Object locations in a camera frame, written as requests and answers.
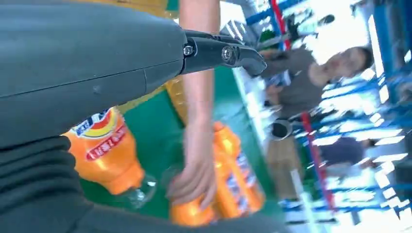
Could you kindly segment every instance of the bottle label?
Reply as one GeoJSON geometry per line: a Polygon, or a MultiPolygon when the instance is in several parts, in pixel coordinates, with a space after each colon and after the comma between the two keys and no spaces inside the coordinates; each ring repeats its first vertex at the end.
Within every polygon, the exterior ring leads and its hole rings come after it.
{"type": "Polygon", "coordinates": [[[86,159],[89,161],[96,160],[107,154],[113,147],[117,146],[127,133],[126,125],[123,124],[115,132],[113,132],[107,139],[89,150],[86,154],[86,159]]]}
{"type": "Polygon", "coordinates": [[[246,155],[243,152],[240,152],[236,158],[236,162],[242,171],[243,177],[246,180],[247,186],[252,187],[256,183],[256,175],[253,170],[250,168],[250,165],[247,161],[246,155]]]}
{"type": "Polygon", "coordinates": [[[246,212],[248,208],[247,199],[240,194],[239,185],[236,182],[236,178],[233,174],[230,174],[229,177],[227,178],[227,186],[229,187],[229,190],[235,199],[238,209],[242,213],[246,212]]]}
{"type": "Polygon", "coordinates": [[[103,138],[115,130],[118,117],[119,114],[115,108],[110,108],[101,113],[93,114],[70,131],[77,137],[89,139],[103,138]]]}

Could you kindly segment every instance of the bolt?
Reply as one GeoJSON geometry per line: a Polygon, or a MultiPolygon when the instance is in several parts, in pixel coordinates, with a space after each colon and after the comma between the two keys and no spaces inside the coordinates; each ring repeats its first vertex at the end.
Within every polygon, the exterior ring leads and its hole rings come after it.
{"type": "Polygon", "coordinates": [[[229,60],[232,57],[232,48],[230,46],[226,46],[222,50],[222,58],[225,60],[229,60]]]}
{"type": "Polygon", "coordinates": [[[193,53],[193,47],[192,46],[185,46],[184,48],[183,48],[183,54],[185,55],[185,56],[189,56],[189,55],[191,55],[193,53]]]}

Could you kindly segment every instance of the orange soda bottle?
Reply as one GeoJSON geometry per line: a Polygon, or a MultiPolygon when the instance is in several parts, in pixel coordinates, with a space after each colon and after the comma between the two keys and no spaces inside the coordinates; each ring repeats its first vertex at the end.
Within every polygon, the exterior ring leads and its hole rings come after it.
{"type": "Polygon", "coordinates": [[[210,224],[217,220],[217,214],[212,205],[200,208],[203,196],[179,205],[172,205],[170,215],[172,222],[182,226],[197,227],[210,224]]]}
{"type": "MultiPolygon", "coordinates": [[[[182,167],[173,165],[168,168],[162,177],[162,186],[167,188],[170,182],[183,170],[182,167]]],[[[203,196],[193,201],[172,204],[170,207],[170,217],[173,223],[182,226],[197,227],[210,224],[217,220],[217,213],[212,205],[205,209],[200,208],[203,196]]]]}
{"type": "Polygon", "coordinates": [[[136,208],[152,197],[156,180],[140,166],[135,139],[115,107],[92,115],[64,136],[71,141],[69,151],[80,177],[113,195],[127,195],[136,208]]]}
{"type": "Polygon", "coordinates": [[[216,173],[216,202],[224,218],[236,218],[248,215],[248,199],[242,191],[239,180],[229,164],[228,157],[214,146],[216,173]]]}
{"type": "Polygon", "coordinates": [[[249,165],[246,155],[241,151],[240,139],[225,125],[220,122],[214,124],[214,144],[219,147],[229,158],[232,170],[239,177],[240,187],[249,201],[250,211],[259,211],[265,202],[257,177],[249,165]]]}

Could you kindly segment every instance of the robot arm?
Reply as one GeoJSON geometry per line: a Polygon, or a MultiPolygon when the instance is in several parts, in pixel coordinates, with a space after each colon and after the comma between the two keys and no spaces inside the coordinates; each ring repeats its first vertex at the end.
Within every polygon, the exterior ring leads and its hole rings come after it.
{"type": "Polygon", "coordinates": [[[100,4],[0,4],[0,148],[60,135],[179,74],[266,64],[225,36],[100,4]]]}

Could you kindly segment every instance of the green table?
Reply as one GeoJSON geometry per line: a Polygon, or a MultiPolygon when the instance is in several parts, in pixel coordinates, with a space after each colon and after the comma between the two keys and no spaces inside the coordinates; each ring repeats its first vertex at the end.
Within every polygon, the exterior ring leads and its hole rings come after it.
{"type": "MultiPolygon", "coordinates": [[[[255,169],[268,202],[262,212],[280,214],[274,196],[274,185],[269,178],[258,142],[243,105],[231,69],[216,69],[214,118],[230,126],[241,138],[242,147],[255,169]]],[[[183,161],[183,124],[172,107],[166,91],[125,114],[126,123],[137,141],[137,156],[143,168],[160,180],[162,173],[176,161],[183,161]]],[[[144,215],[168,218],[169,202],[160,188],[150,202],[135,210],[124,199],[110,195],[96,183],[81,181],[86,197],[96,203],[115,206],[144,215]]]]}

